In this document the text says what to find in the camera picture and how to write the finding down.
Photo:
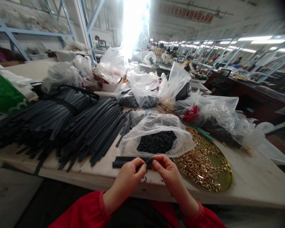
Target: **metal shelf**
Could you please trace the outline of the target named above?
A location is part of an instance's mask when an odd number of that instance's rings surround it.
[[[72,34],[52,33],[52,32],[25,30],[25,29],[18,29],[18,28],[8,28],[8,30],[11,31],[12,33],[21,33],[21,34],[73,37]],[[0,27],[0,32],[5,32],[2,27]]]
[[[52,11],[51,11],[51,9],[49,7],[49,4],[48,4],[47,0],[44,0],[44,2],[47,5],[49,13],[52,15]],[[57,16],[57,21],[58,22],[59,22],[61,9],[63,9],[63,11],[65,13],[65,16],[66,16],[66,19],[67,19],[67,22],[68,22],[71,34],[52,33],[52,32],[26,30],[26,29],[18,29],[18,28],[9,28],[9,27],[7,27],[5,25],[5,23],[3,22],[3,20],[1,18],[0,18],[0,32],[5,32],[7,34],[7,36],[9,37],[12,51],[14,50],[14,46],[16,46],[16,48],[19,50],[19,52],[22,54],[22,56],[26,59],[26,61],[30,61],[30,58],[28,57],[26,52],[22,49],[22,47],[19,45],[19,43],[16,40],[15,36],[13,35],[13,33],[30,34],[30,35],[56,36],[56,37],[58,37],[59,41],[61,42],[61,45],[63,47],[65,47],[65,42],[62,39],[62,37],[72,37],[73,40],[75,41],[75,36],[74,36],[73,30],[72,30],[72,27],[71,27],[71,22],[70,22],[70,19],[69,19],[69,16],[68,16],[68,12],[67,12],[67,10],[65,8],[65,5],[64,5],[64,0],[60,0],[59,11],[58,11],[58,16]]]

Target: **red sleeve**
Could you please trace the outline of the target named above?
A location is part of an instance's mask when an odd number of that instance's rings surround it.
[[[94,191],[81,197],[49,228],[107,227],[111,217],[105,208],[104,193]]]
[[[183,214],[181,215],[186,228],[226,228],[226,226],[221,222],[221,220],[213,211],[203,207],[200,202],[198,202],[198,204],[199,212],[196,216],[189,218]]]
[[[149,203],[158,210],[158,212],[165,217],[169,223],[169,227],[178,227],[177,215],[170,203],[149,200]],[[194,217],[186,217],[181,215],[186,228],[226,228],[217,215],[203,207],[199,202],[199,212]]]

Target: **bright light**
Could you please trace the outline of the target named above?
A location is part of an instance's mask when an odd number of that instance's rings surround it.
[[[230,41],[222,41],[219,44],[230,44]]]
[[[277,47],[272,47],[272,48],[270,48],[270,50],[276,50],[277,49]],[[278,50],[279,52],[285,52],[285,48],[281,48],[281,49],[279,49]]]
[[[251,49],[246,49],[246,48],[242,48],[241,51],[245,51],[245,52],[250,52],[250,53],[255,53],[255,50],[251,50]]]
[[[255,36],[255,37],[243,37],[238,41],[256,41],[256,40],[269,40],[272,36]]]
[[[123,55],[132,58],[134,47],[138,41],[143,27],[149,23],[150,0],[132,1],[124,0],[123,3]]]
[[[252,41],[251,44],[267,44],[267,43],[283,43],[285,40],[266,40],[266,41]]]

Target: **desk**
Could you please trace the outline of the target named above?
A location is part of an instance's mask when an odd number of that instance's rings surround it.
[[[211,89],[209,83],[219,74],[212,72],[211,76],[204,83],[204,86]],[[237,110],[244,109],[245,105],[251,106],[253,112],[246,113],[247,118],[255,118],[261,122],[270,122],[273,125],[280,124],[285,121],[285,116],[276,111],[285,107],[285,97],[274,92],[269,92],[266,88],[253,85],[252,83],[243,82],[229,77],[225,82],[230,84],[230,90],[224,96],[239,97]],[[212,95],[221,95],[220,90],[215,90]]]
[[[81,163],[75,163],[69,173],[65,169],[57,170],[59,164],[55,151],[48,156],[40,169],[39,175],[92,190],[108,190],[118,175],[119,169],[112,169],[112,162],[121,152],[115,147],[120,135],[112,147],[94,167],[90,166],[89,157]],[[252,156],[225,147],[217,140],[214,143],[223,152],[232,169],[233,182],[223,193],[211,193],[182,176],[182,181],[189,193],[202,204],[243,205],[258,207],[285,208],[285,174],[259,150],[253,151]],[[16,155],[21,150],[15,144],[0,149],[0,160],[28,173],[33,173],[38,164],[37,158],[31,160],[25,154]],[[151,200],[175,202],[157,172],[148,170],[147,181],[143,180],[133,194]]]

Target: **ceiling light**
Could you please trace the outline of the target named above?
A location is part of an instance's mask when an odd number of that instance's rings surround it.
[[[230,44],[230,41],[222,41],[219,44]]]
[[[272,47],[272,48],[270,48],[270,50],[276,50],[277,49],[277,47]],[[285,48],[281,48],[281,49],[279,49],[278,50],[279,52],[285,52]]]
[[[245,52],[250,52],[250,53],[255,53],[255,50],[251,50],[251,49],[246,49],[246,48],[242,48],[241,51],[245,51]]]
[[[252,41],[251,44],[270,44],[270,43],[283,43],[285,40],[266,40],[266,41]]]
[[[255,40],[269,40],[272,36],[255,36],[255,37],[243,37],[238,41],[255,41]]]

